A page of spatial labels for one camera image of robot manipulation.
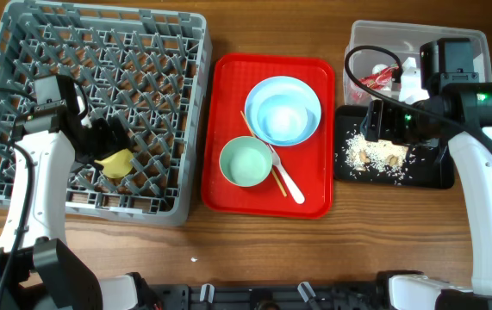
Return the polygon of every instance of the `wooden surface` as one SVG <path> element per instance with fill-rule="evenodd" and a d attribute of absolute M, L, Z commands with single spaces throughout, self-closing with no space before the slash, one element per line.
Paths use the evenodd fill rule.
<path fill-rule="evenodd" d="M 103 4 L 125 5 L 121 0 Z M 4 5 L 0 0 L 0 15 Z M 213 62 L 230 52 L 320 57 L 336 71 L 338 104 L 343 103 L 344 51 L 359 19 L 479 29 L 487 35 L 492 59 L 489 1 L 135 0 L 127 5 L 203 14 Z M 200 184 L 195 185 L 184 227 L 70 217 L 69 246 L 99 277 L 139 271 L 152 284 L 369 280 L 379 270 L 393 269 L 470 283 L 470 230 L 459 181 L 450 190 L 336 182 L 333 208 L 321 220 L 218 214 L 202 204 Z M 0 232 L 5 216 L 0 211 Z"/>

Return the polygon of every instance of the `green light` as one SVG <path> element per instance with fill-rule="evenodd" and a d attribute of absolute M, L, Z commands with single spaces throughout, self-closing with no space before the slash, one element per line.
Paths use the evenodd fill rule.
<path fill-rule="evenodd" d="M 489 95 L 487 95 L 487 94 L 477 94 L 477 100 L 479 100 L 479 101 L 485 101 L 488 98 L 489 98 Z"/>

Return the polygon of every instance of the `blue bowl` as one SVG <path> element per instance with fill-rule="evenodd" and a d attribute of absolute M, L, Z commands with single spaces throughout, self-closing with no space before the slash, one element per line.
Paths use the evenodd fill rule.
<path fill-rule="evenodd" d="M 315 92 L 293 77 L 270 77 L 249 93 L 244 107 L 247 122 L 263 141 L 295 146 L 308 139 L 321 122 Z"/>

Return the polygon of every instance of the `bowl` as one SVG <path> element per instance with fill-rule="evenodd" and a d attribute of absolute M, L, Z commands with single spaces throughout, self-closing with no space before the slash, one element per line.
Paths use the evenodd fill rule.
<path fill-rule="evenodd" d="M 263 182 L 271 172 L 271 150 L 257 138 L 238 137 L 222 148 L 219 167 L 230 183 L 251 187 Z"/>
<path fill-rule="evenodd" d="M 294 77 L 270 77 L 255 85 L 244 112 L 253 132 L 274 146 L 302 143 L 321 121 L 315 92 Z"/>

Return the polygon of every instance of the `red tray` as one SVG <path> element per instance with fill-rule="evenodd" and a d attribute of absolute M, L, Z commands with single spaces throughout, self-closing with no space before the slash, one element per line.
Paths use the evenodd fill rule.
<path fill-rule="evenodd" d="M 219 169 L 223 146 L 236 137 L 251 136 L 240 114 L 247 95 L 257 83 L 274 76 L 302 80 L 321 102 L 321 123 L 309 139 L 297 146 L 274 146 L 283 167 L 305 195 L 302 205 L 294 202 L 287 188 L 288 196 L 282 195 L 272 174 L 259 185 L 241 188 L 225 179 Z M 320 59 L 233 53 L 219 60 L 213 79 L 202 174 L 205 204 L 216 211 L 242 214 L 303 219 L 323 216 L 332 206 L 333 196 L 334 79 L 332 67 Z"/>

